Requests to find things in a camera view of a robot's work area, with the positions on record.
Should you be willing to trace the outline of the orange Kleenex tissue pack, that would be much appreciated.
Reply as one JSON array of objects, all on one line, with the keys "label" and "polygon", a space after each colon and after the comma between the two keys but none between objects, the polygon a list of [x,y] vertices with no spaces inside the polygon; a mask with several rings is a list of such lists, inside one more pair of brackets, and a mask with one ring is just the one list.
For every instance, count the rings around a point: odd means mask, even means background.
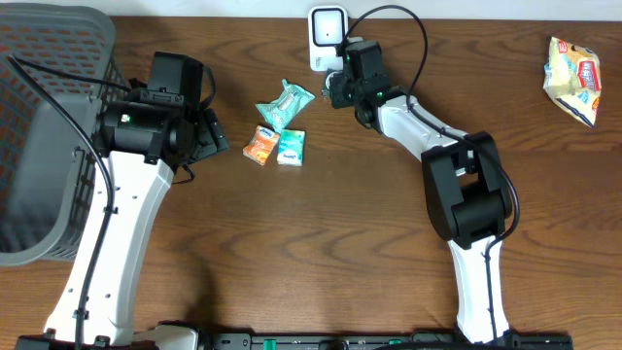
[{"label": "orange Kleenex tissue pack", "polygon": [[258,125],[252,140],[243,149],[243,155],[260,165],[265,165],[279,139],[279,133]]}]

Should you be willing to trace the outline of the teal crinkled snack pack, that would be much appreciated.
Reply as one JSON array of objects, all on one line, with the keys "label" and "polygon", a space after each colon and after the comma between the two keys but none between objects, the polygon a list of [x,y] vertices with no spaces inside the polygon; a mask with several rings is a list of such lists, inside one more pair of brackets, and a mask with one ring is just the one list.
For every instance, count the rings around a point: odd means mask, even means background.
[{"label": "teal crinkled snack pack", "polygon": [[270,103],[256,105],[264,120],[277,133],[281,133],[288,124],[311,102],[315,95],[305,88],[282,80],[283,92]]}]

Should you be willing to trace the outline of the teal Kleenex tissue pack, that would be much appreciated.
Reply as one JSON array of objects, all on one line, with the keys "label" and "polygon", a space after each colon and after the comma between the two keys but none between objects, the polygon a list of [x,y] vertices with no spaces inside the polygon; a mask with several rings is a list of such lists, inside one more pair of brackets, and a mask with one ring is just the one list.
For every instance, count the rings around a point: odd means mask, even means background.
[{"label": "teal Kleenex tissue pack", "polygon": [[301,166],[303,164],[304,141],[304,131],[284,129],[279,140],[278,164]]}]

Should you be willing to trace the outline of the large yellow wipes pack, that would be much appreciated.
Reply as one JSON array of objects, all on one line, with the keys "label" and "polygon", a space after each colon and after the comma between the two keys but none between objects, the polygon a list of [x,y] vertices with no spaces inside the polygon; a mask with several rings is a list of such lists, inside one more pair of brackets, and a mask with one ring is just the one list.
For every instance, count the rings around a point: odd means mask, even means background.
[{"label": "large yellow wipes pack", "polygon": [[552,37],[542,88],[564,112],[596,127],[603,84],[600,60],[592,50]]}]

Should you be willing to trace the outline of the dark green round-label pack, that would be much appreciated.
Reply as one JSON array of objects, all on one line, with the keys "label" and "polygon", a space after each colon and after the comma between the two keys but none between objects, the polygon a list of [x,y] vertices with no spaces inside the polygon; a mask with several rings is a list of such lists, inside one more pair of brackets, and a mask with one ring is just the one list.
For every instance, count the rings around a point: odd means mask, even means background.
[{"label": "dark green round-label pack", "polygon": [[333,76],[340,74],[341,71],[340,70],[333,70],[333,69],[328,69],[326,76],[325,76],[325,80],[324,80],[324,84],[322,87],[322,97],[323,98],[329,98],[329,93],[330,93],[330,82]]}]

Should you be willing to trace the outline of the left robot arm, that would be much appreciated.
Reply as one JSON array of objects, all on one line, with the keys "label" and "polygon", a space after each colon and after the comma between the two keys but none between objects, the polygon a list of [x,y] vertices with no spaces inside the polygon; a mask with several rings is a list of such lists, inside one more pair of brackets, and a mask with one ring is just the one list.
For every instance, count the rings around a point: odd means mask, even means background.
[{"label": "left robot arm", "polygon": [[137,286],[157,211],[175,171],[227,149],[210,108],[118,101],[97,119],[101,168],[65,291],[28,349],[201,349],[202,331],[164,321],[137,332]]}]

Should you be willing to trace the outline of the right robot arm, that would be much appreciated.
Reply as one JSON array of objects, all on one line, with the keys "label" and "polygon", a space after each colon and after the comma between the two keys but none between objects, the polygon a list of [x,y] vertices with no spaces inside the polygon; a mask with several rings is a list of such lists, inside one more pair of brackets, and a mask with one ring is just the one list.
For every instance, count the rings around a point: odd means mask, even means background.
[{"label": "right robot arm", "polygon": [[335,109],[352,107],[363,126],[400,143],[422,164],[432,227],[446,241],[458,287],[457,326],[469,343],[499,345],[509,331],[501,296],[501,245],[517,215],[517,193],[494,139],[439,120],[386,75],[328,72]]}]

